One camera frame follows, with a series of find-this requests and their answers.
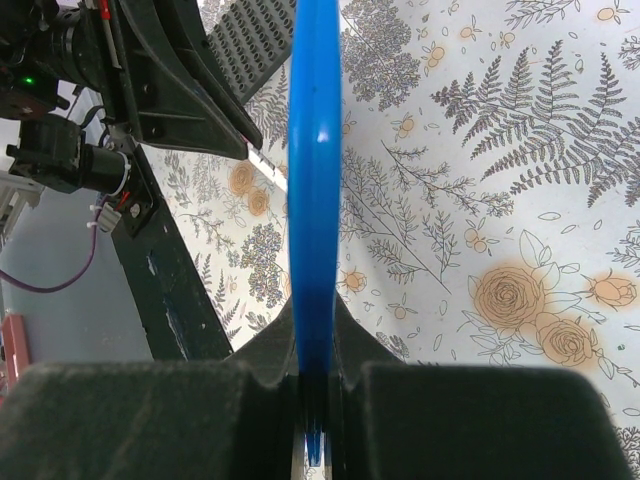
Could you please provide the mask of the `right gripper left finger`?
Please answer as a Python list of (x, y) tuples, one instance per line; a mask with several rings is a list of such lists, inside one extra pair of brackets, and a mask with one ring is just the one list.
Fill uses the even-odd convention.
[(1, 409), (5, 479), (296, 479), (293, 312), (222, 361), (49, 363)]

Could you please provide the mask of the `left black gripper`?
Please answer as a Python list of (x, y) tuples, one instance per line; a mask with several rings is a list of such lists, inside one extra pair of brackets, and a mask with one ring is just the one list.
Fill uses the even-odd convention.
[(99, 93), (106, 117), (129, 120), (143, 144), (237, 160), (263, 145), (195, 1), (3, 1), (1, 117), (69, 109), (61, 81)]

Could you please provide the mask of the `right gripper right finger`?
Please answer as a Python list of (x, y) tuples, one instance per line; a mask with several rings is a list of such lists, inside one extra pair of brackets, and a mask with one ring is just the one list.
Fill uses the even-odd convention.
[(553, 368), (401, 362), (335, 309), (331, 479), (629, 479), (595, 388)]

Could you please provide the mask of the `red capped whiteboard marker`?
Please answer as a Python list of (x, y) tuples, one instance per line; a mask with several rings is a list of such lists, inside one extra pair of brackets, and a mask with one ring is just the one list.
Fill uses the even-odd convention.
[(275, 180), (276, 178), (285, 179), (284, 173), (259, 149), (257, 149), (246, 137), (243, 138), (248, 149), (248, 160), (256, 167), (265, 177)]

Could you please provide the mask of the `blue framed whiteboard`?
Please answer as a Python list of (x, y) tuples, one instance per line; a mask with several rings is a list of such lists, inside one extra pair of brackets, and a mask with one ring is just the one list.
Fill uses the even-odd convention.
[(339, 5), (300, 1), (289, 101), (289, 271), (309, 464), (322, 459), (333, 343), (342, 155)]

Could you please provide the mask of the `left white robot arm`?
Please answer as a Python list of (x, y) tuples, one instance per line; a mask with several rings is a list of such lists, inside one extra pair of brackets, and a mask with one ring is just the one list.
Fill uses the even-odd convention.
[(120, 194), (134, 154), (107, 131), (166, 150), (245, 160), (263, 138), (211, 52), (194, 1), (5, 1), (1, 115), (20, 125), (12, 172), (51, 189)]

